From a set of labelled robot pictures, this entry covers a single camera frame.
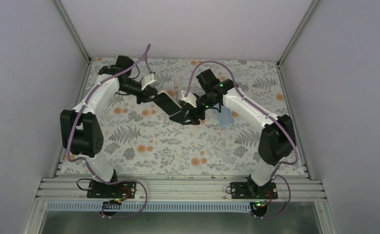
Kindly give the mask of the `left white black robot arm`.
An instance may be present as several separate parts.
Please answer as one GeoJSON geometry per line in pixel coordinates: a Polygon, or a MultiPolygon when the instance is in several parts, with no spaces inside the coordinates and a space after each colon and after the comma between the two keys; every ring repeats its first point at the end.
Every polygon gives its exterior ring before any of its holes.
{"type": "Polygon", "coordinates": [[[98,115],[109,100],[118,92],[136,96],[137,102],[148,102],[156,96],[157,91],[151,87],[156,79],[154,72],[141,80],[131,78],[131,70],[146,56],[134,62],[127,56],[119,56],[116,63],[103,66],[97,76],[94,87],[71,110],[60,114],[60,127],[65,157],[69,162],[82,161],[93,175],[93,180],[101,182],[99,190],[106,197],[113,197],[119,191],[119,184],[114,168],[100,154],[104,136],[98,121],[98,115]]]}

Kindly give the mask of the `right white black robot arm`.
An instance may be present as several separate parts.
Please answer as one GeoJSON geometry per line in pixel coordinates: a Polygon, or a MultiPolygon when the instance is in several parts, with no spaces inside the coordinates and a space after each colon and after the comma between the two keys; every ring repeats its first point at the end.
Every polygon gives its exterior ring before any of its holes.
{"type": "Polygon", "coordinates": [[[258,145],[260,160],[247,178],[247,192],[252,198],[260,198],[271,191],[271,180],[283,158],[296,149],[292,119],[264,109],[232,80],[220,81],[210,69],[200,73],[196,79],[205,94],[199,97],[182,91],[179,95],[181,110],[170,116],[170,120],[182,125],[198,125],[205,118],[207,109],[219,105],[235,111],[250,125],[258,127],[261,131],[258,145]]]}

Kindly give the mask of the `light blue phone case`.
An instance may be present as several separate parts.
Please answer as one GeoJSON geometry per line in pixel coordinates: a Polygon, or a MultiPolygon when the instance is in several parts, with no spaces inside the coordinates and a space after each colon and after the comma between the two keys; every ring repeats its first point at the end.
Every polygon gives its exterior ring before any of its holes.
{"type": "Polygon", "coordinates": [[[221,111],[216,111],[216,116],[218,123],[223,127],[231,126],[234,124],[234,118],[231,110],[225,106],[221,108],[221,111]]]}

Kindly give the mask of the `black phone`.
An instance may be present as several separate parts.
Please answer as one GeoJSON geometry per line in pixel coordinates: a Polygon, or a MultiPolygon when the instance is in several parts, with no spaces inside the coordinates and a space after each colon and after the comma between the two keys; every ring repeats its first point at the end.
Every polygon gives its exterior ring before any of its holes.
{"type": "Polygon", "coordinates": [[[173,100],[166,91],[160,91],[152,101],[161,108],[168,116],[172,116],[181,111],[181,106],[173,100]]]}

